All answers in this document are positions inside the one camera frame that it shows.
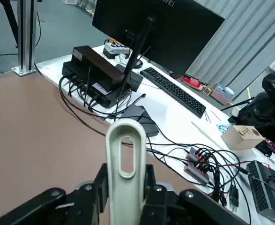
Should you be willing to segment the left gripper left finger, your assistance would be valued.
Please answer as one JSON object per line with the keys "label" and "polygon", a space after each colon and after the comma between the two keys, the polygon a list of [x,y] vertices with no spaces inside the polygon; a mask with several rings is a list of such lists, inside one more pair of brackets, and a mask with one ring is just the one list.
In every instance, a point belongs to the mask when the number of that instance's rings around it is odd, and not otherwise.
{"label": "left gripper left finger", "polygon": [[102,164],[93,181],[69,194],[49,188],[2,215],[0,225],[97,225],[108,196],[107,164]]}

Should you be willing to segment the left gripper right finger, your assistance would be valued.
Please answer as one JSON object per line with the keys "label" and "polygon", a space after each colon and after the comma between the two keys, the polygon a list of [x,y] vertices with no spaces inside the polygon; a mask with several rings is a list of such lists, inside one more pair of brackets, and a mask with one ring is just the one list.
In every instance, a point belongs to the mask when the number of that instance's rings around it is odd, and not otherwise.
{"label": "left gripper right finger", "polygon": [[153,165],[146,165],[142,225],[245,225],[246,222],[196,189],[176,194],[157,184]]}

